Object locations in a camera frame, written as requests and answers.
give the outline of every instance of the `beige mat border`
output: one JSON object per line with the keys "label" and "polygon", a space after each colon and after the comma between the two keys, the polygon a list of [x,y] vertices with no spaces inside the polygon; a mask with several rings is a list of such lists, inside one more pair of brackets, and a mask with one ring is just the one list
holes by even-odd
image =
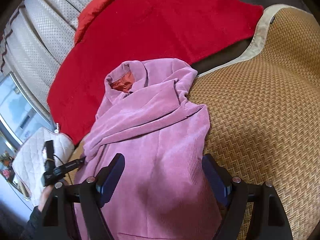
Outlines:
{"label": "beige mat border", "polygon": [[200,75],[197,76],[198,77],[202,77],[204,75],[207,75],[213,71],[216,71],[218,69],[233,65],[235,63],[239,63],[242,61],[246,61],[249,59],[252,59],[253,57],[257,56],[262,49],[264,48],[264,45],[266,44],[266,40],[267,40],[267,34],[268,34],[268,30],[269,30],[269,26],[270,26],[270,22],[271,19],[273,18],[273,16],[275,16],[275,14],[283,9],[283,8],[294,8],[300,11],[303,11],[301,9],[298,9],[296,7],[290,6],[290,5],[286,5],[286,4],[275,4],[275,5],[271,5],[269,7],[267,7],[264,11],[263,11],[263,15],[261,16],[260,20],[258,21],[258,24],[256,26],[252,41],[250,43],[250,45],[248,46],[248,48],[237,58],[223,64],[220,66],[217,66],[213,69],[208,70],[207,72],[204,72]]}

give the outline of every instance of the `orange fabric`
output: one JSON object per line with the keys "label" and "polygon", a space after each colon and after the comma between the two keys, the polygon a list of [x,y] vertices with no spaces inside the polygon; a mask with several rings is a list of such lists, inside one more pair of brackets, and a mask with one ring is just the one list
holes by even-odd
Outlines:
{"label": "orange fabric", "polygon": [[91,22],[114,0],[92,0],[78,16],[78,28],[75,34],[75,45],[79,43]]}
{"label": "orange fabric", "polygon": [[111,88],[128,93],[134,83],[134,76],[131,71],[128,71],[122,78],[113,82]]}

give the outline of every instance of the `pink flower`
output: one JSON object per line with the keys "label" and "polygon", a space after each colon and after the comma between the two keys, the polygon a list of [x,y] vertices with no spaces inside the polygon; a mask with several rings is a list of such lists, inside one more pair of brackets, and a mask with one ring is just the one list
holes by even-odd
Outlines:
{"label": "pink flower", "polygon": [[9,177],[10,177],[10,171],[4,170],[4,171],[2,171],[2,174],[3,174],[3,176],[4,176],[6,179],[9,179]]}

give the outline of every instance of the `person's arm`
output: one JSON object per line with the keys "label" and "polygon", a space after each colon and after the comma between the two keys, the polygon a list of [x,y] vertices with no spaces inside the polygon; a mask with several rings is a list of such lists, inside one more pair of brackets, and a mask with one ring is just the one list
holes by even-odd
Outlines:
{"label": "person's arm", "polygon": [[30,215],[29,221],[24,228],[24,231],[22,232],[20,236],[20,240],[33,240],[35,237],[36,230],[38,228],[38,224],[41,218],[41,212],[43,210],[43,207],[45,203],[47,202],[47,199],[53,189],[53,186],[46,187],[40,197],[39,206],[35,207],[33,209],[33,212]]}

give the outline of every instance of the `orange cushion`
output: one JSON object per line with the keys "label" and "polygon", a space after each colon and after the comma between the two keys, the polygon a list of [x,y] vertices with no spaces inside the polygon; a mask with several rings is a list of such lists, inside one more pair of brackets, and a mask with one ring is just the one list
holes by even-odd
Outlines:
{"label": "orange cushion", "polygon": [[92,0],[78,16],[78,29],[75,34],[75,45],[80,42],[92,21],[114,0]]}

